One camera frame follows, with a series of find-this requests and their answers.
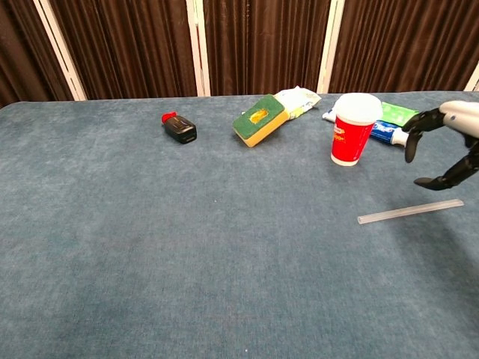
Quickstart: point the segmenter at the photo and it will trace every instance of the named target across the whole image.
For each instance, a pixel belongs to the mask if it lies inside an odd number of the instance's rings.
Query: plastic stick
[[[393,209],[392,211],[386,211],[381,213],[374,213],[372,215],[361,215],[358,217],[359,224],[366,224],[376,221],[383,221],[385,219],[391,219],[396,217],[403,217],[405,215],[417,215],[418,213],[437,211],[440,209],[447,209],[451,207],[464,206],[464,202],[461,200],[443,200],[442,202],[435,202],[429,204],[421,204],[420,206],[412,206],[401,209]]]

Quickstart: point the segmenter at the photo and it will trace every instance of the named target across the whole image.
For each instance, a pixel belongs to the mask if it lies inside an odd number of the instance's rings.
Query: red cap
[[[175,117],[177,115],[176,112],[168,112],[162,116],[162,123],[165,123],[169,118]]]

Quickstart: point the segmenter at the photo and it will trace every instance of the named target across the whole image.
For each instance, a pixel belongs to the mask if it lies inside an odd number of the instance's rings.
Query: green packaging
[[[402,127],[412,116],[418,113],[419,111],[416,110],[382,102],[381,120]]]

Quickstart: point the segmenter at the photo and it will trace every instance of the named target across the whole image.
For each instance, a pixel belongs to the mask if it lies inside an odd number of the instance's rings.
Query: brown curtain
[[[195,96],[185,0],[50,0],[87,98]]]
[[[478,16],[477,0],[347,0],[329,92],[463,90]]]
[[[212,95],[316,91],[329,0],[204,0]]]
[[[0,108],[72,94],[32,1],[0,1]]]

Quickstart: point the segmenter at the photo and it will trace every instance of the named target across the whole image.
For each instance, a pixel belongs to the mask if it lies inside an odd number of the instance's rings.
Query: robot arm
[[[479,102],[448,101],[439,108],[421,112],[413,116],[403,127],[409,133],[406,142],[405,158],[410,163],[415,156],[418,142],[423,132],[447,126],[464,136],[469,154],[459,160],[442,176],[435,179],[422,177],[414,183],[440,191],[459,185],[463,180],[479,170]]]

